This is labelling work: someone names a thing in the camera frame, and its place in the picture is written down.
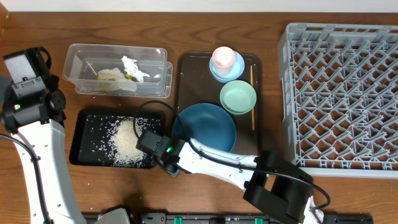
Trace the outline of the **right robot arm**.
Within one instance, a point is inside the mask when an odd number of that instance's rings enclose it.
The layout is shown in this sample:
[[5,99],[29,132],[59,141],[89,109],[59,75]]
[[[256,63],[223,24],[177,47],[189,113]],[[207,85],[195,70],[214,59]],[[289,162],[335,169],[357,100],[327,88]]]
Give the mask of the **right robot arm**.
[[260,156],[224,152],[196,139],[156,143],[153,153],[169,173],[204,174],[232,184],[262,213],[282,223],[322,223],[315,205],[313,178],[270,151]]

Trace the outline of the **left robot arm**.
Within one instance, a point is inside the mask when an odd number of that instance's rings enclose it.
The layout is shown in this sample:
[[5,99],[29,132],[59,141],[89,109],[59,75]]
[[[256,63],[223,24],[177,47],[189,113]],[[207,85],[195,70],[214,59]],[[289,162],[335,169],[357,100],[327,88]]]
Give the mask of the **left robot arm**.
[[19,153],[31,223],[86,223],[65,157],[65,96],[55,75],[14,75],[4,88],[1,121]]

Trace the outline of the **yellow green snack wrapper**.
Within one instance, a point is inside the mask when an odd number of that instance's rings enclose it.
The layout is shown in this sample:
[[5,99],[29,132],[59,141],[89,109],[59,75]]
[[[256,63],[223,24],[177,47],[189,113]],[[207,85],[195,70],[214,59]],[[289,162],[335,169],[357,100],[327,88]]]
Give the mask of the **yellow green snack wrapper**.
[[130,75],[115,75],[115,74],[105,74],[99,75],[95,78],[95,80],[107,80],[107,81],[116,81],[116,82],[133,82],[133,77]]

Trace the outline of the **white rice pile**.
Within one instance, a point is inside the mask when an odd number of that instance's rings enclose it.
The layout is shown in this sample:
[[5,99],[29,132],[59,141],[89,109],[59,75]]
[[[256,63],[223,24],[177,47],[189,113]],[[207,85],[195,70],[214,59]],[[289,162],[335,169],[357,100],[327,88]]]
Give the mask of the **white rice pile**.
[[155,162],[136,148],[138,136],[145,129],[159,132],[159,118],[89,115],[81,140],[79,158],[101,166],[151,169]]

